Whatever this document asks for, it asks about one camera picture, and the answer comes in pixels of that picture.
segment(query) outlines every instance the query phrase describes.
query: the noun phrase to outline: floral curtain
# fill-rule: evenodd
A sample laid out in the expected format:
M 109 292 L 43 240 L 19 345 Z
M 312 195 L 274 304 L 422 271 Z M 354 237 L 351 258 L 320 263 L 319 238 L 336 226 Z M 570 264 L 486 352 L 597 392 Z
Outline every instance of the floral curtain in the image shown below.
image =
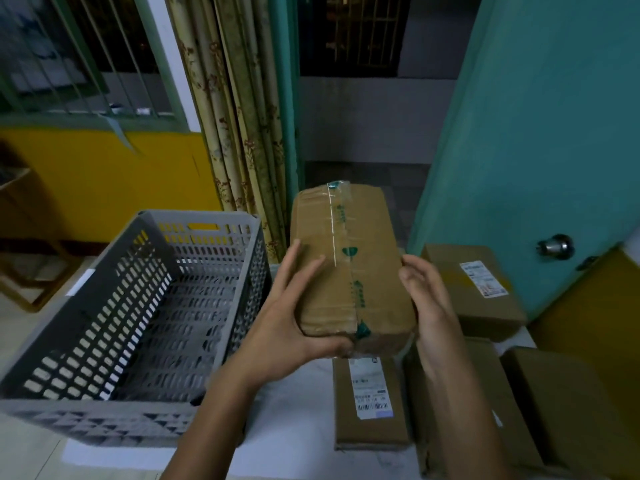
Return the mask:
M 168 0 L 224 210 L 258 214 L 286 250 L 278 81 L 267 0 Z

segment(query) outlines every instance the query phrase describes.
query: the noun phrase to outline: person's left hand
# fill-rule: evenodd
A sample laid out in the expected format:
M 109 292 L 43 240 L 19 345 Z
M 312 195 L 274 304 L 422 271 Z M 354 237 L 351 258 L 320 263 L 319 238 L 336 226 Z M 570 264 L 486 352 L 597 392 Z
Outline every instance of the person's left hand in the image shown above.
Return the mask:
M 353 350 L 347 337 L 306 337 L 296 323 L 294 310 L 308 283 L 324 263 L 324 256 L 292 275 L 300 240 L 284 256 L 271 292 L 249 333 L 229 362 L 246 375 L 252 387 L 277 381 L 301 365 L 321 357 L 346 356 Z

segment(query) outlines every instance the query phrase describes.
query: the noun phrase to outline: baseboard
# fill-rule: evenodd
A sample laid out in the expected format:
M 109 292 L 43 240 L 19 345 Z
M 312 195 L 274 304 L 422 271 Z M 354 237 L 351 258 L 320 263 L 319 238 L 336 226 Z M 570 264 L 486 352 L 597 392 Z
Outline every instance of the baseboard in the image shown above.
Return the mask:
M 62 246 L 73 256 L 99 256 L 108 242 L 61 241 Z M 0 237 L 0 251 L 5 253 L 56 254 L 46 241 L 41 239 L 9 239 Z

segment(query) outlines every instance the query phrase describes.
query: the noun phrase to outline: yellow wall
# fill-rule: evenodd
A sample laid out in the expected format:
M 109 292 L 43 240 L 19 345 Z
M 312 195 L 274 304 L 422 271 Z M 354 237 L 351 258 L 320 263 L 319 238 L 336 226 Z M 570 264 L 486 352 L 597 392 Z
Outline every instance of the yellow wall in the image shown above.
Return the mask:
M 221 209 L 200 134 L 127 137 L 139 155 L 107 131 L 0 130 L 36 173 L 12 194 L 39 214 L 52 212 L 55 234 L 76 241 L 109 242 L 142 209 Z M 42 237 L 1 194 L 0 237 Z
M 640 268 L 620 249 L 529 326 L 544 350 L 582 357 L 598 371 L 640 442 Z

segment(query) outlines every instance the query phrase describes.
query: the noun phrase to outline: hand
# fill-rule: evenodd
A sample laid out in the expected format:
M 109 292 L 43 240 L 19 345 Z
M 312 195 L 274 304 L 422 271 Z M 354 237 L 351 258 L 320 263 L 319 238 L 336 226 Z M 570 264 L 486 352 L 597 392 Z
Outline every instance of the hand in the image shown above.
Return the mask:
M 466 356 L 460 322 L 436 266 L 418 256 L 405 254 L 398 276 L 418 311 L 418 354 L 424 371 Z
M 353 350 L 347 337 L 306 337 L 296 323 L 294 310 L 307 285 L 324 263 L 324 256 L 311 261 L 291 277 L 300 240 L 284 256 L 271 292 L 249 333 L 229 362 L 247 374 L 251 386 L 261 387 L 321 357 L 345 356 Z

